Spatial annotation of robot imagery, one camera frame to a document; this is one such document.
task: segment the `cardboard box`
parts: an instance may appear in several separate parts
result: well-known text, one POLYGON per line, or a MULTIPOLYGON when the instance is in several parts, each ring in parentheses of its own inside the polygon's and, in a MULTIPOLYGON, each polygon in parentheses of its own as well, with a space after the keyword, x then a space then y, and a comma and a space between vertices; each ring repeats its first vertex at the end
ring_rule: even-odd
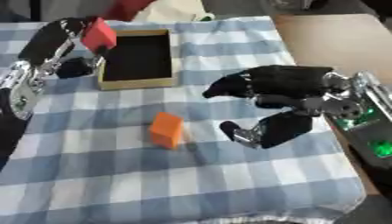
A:
POLYGON ((177 85, 179 65, 168 30, 117 31, 117 45, 98 66, 101 90, 177 85))

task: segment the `wooden block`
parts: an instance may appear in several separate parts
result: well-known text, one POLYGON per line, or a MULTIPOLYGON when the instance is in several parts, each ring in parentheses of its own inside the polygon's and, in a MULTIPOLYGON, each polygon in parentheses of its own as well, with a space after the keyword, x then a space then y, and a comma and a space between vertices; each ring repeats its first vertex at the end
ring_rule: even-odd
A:
POLYGON ((93 53, 100 46, 111 49, 116 46, 116 42, 116 32, 100 17, 88 28, 85 36, 81 39, 81 43, 93 53))
POLYGON ((182 119, 175 115, 159 112, 150 126, 150 139, 154 144, 176 150, 182 130, 182 119))

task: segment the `green led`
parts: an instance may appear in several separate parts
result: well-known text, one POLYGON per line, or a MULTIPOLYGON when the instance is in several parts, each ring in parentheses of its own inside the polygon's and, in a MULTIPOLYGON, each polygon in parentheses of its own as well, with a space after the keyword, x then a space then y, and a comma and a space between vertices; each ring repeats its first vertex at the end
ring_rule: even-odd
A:
POLYGON ((370 143, 375 155, 379 158, 392 156, 392 143, 387 141, 374 141, 370 143))

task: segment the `blue and white checkered cloth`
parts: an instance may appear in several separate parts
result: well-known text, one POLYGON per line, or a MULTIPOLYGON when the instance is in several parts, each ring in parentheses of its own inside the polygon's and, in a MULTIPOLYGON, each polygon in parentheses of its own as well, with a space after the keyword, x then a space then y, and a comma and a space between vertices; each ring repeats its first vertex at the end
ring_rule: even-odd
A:
MULTIPOLYGON (((41 25, 0 24, 0 67, 41 25)), ((294 64, 269 17, 111 25, 170 29, 179 85, 102 92, 94 76, 49 80, 0 173, 0 223, 329 223, 362 202, 361 181, 324 118, 311 133, 252 150, 228 141, 219 124, 250 128, 277 111, 201 96, 223 75, 294 64), (149 140, 160 111, 184 118, 177 151, 149 140)), ((73 55, 86 53, 78 45, 73 55)))

